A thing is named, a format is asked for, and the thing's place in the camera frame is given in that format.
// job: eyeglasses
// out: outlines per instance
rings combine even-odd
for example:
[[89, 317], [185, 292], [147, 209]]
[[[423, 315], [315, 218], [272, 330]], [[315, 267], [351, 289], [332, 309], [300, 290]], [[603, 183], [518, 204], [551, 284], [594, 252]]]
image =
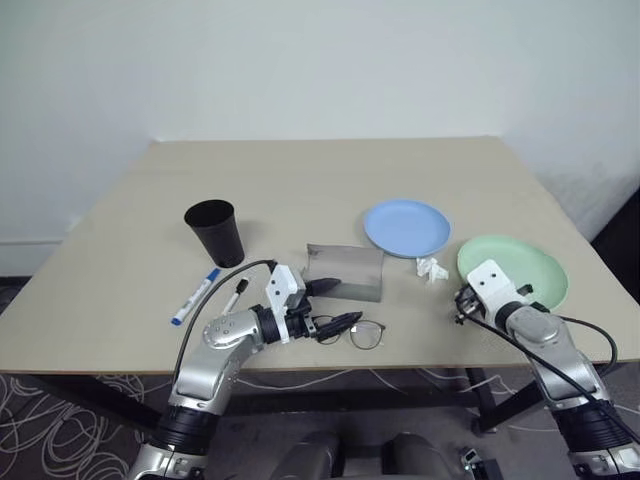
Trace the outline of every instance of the eyeglasses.
[[[333, 320], [333, 317], [331, 315], [318, 315], [313, 317], [313, 320], [317, 321], [318, 319], [325, 319], [322, 320], [322, 322], [326, 324]], [[373, 320], [361, 320], [349, 329], [349, 338], [356, 348], [360, 350], [372, 350], [380, 345], [382, 334], [386, 328], [386, 326]], [[335, 337], [327, 338], [318, 343], [321, 345], [333, 345], [339, 339], [340, 335], [336, 335]]]

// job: glasses frame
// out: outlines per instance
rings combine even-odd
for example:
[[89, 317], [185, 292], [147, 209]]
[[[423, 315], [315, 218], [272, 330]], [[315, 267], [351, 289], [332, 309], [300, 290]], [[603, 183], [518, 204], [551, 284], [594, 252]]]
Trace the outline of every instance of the glasses frame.
[[[318, 318], [330, 318], [330, 319], [334, 319], [335, 317], [333, 315], [316, 315], [314, 317], [312, 317], [312, 320], [317, 320]], [[377, 327], [380, 328], [380, 335], [378, 335], [378, 341], [375, 343], [375, 345], [371, 346], [371, 347], [361, 347], [360, 345], [358, 345], [356, 342], [353, 341], [353, 334], [354, 332], [352, 331], [352, 329], [358, 325], [359, 323], [368, 323], [368, 324], [373, 324], [376, 325]], [[384, 331], [387, 329], [386, 325], [383, 325], [379, 322], [376, 322], [374, 320], [359, 320], [356, 323], [354, 323], [350, 328], [349, 328], [349, 340], [351, 341], [351, 344], [356, 347], [358, 350], [373, 350], [374, 348], [376, 348], [378, 345], [380, 345], [380, 343], [382, 342], [382, 336], [384, 335]], [[340, 340], [340, 337], [342, 337], [342, 333], [339, 333], [338, 335], [335, 335], [333, 337], [327, 338], [326, 340], [322, 341], [322, 342], [318, 342], [320, 345], [333, 345], [334, 343], [336, 343], [338, 340]]]

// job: black plastic cup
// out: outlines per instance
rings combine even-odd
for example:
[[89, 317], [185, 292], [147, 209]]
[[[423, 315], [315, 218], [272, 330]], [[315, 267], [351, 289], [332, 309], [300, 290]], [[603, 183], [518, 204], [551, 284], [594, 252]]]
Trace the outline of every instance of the black plastic cup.
[[184, 221], [198, 236], [216, 265], [230, 268], [244, 260], [233, 205], [224, 200], [196, 203], [184, 214]]

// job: black cable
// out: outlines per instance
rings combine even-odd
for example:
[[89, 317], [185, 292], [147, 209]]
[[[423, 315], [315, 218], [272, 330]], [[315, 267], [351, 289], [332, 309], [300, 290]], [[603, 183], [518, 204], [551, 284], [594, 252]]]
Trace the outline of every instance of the black cable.
[[609, 360], [608, 364], [598, 369], [598, 374], [606, 375], [607, 373], [610, 373], [613, 367], [615, 367], [618, 363], [618, 346], [616, 345], [616, 341], [613, 339], [613, 337], [609, 335], [609, 332], [607, 332], [604, 328], [600, 328], [599, 326], [594, 325], [593, 323], [585, 322], [584, 320], [577, 320], [575, 318], [563, 316], [561, 316], [560, 318], [562, 318], [565, 322], [577, 323], [578, 325], [584, 325], [585, 327], [591, 328], [607, 339], [607, 342], [609, 342], [609, 346], [611, 347], [611, 359]]
[[184, 338], [182, 339], [182, 344], [180, 345], [180, 351], [178, 352], [178, 358], [176, 360], [176, 366], [173, 369], [173, 383], [176, 383], [176, 380], [178, 379], [178, 374], [180, 373], [180, 366], [182, 365], [182, 359], [184, 357], [184, 352], [187, 349], [187, 344], [189, 343], [189, 337], [191, 336], [191, 331], [193, 330], [193, 326], [195, 325], [196, 320], [198, 320], [198, 317], [200, 316], [202, 309], [205, 307], [207, 302], [211, 299], [213, 294], [216, 293], [222, 285], [227, 283], [236, 275], [252, 267], [255, 267], [256, 265], [263, 265], [263, 264], [267, 265], [269, 267], [269, 270], [273, 270], [273, 268], [277, 265], [277, 262], [275, 260], [257, 260], [255, 262], [247, 263], [246, 265], [243, 265], [240, 268], [236, 268], [233, 272], [231, 272], [229, 275], [227, 275], [218, 283], [216, 283], [213, 286], [213, 288], [209, 290], [207, 294], [202, 298], [202, 300], [196, 307], [196, 310], [193, 312], [193, 315], [191, 316], [191, 320], [189, 320], [189, 325], [187, 325], [187, 331], [184, 333]]
[[582, 385], [580, 385], [578, 382], [576, 382], [569, 375], [567, 375], [566, 373], [564, 373], [559, 368], [557, 368], [557, 367], [553, 366], [552, 364], [550, 364], [549, 362], [547, 362], [544, 358], [539, 357], [538, 355], [536, 355], [535, 353], [530, 351], [528, 348], [520, 345], [516, 340], [514, 340], [513, 338], [511, 338], [509, 335], [507, 335], [506, 333], [502, 332], [501, 330], [498, 330], [497, 328], [493, 328], [492, 326], [487, 325], [482, 320], [478, 320], [477, 318], [474, 318], [471, 315], [469, 315], [467, 312], [465, 312], [463, 310], [462, 305], [460, 305], [460, 302], [457, 301], [457, 300], [456, 300], [456, 307], [457, 307], [458, 311], [460, 312], [460, 314], [465, 319], [470, 320], [473, 323], [475, 323], [476, 325], [479, 325], [480, 327], [484, 328], [485, 330], [489, 330], [490, 332], [498, 335], [504, 341], [508, 342], [509, 344], [511, 344], [512, 346], [514, 346], [518, 350], [520, 350], [522, 353], [524, 353], [528, 358], [535, 360], [540, 365], [542, 365], [546, 369], [550, 370], [551, 372], [556, 374], [558, 377], [562, 378], [565, 382], [567, 382], [569, 385], [571, 385], [573, 388], [575, 388], [578, 392], [580, 392], [580, 394], [582, 396], [584, 396], [590, 403], [592, 403], [594, 406], [596, 406], [600, 410], [600, 412], [602, 414], [606, 415], [609, 418], [609, 420], [611, 420], [613, 423], [615, 423], [620, 429], [624, 430], [624, 432], [627, 435], [629, 435], [633, 439], [634, 442], [640, 443], [640, 436], [638, 436], [638, 434], [636, 432], [634, 432], [631, 428], [629, 428], [622, 420], [620, 420], [619, 418], [611, 415], [607, 410], [603, 409], [600, 406], [600, 403], [598, 402], [598, 400], [596, 400], [596, 398], [593, 395], [591, 395]]

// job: wooden table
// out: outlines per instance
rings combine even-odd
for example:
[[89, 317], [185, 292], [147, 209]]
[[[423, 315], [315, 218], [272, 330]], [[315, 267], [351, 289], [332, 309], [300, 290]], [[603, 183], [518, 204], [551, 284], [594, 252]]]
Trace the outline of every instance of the wooden table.
[[[554, 256], [570, 278], [559, 312], [606, 328], [622, 360], [640, 358], [640, 310], [576, 231], [552, 196], [492, 137], [177, 142], [152, 145], [91, 210], [0, 317], [0, 370], [12, 373], [166, 373], [184, 327], [169, 319], [211, 270], [183, 222], [208, 198], [236, 207], [246, 260], [299, 268], [306, 244], [370, 246], [363, 216], [391, 198], [428, 202], [453, 225], [435, 254], [450, 280], [425, 287], [410, 260], [385, 256], [381, 303], [315, 299], [314, 312], [363, 310], [387, 326], [383, 344], [360, 351], [346, 338], [276, 345], [250, 369], [490, 366], [522, 355], [472, 325], [453, 322], [461, 280], [456, 255], [468, 239], [507, 234]], [[255, 270], [238, 309], [264, 302], [266, 271]], [[205, 310], [216, 316], [234, 282]], [[594, 361], [606, 342], [570, 325]]]

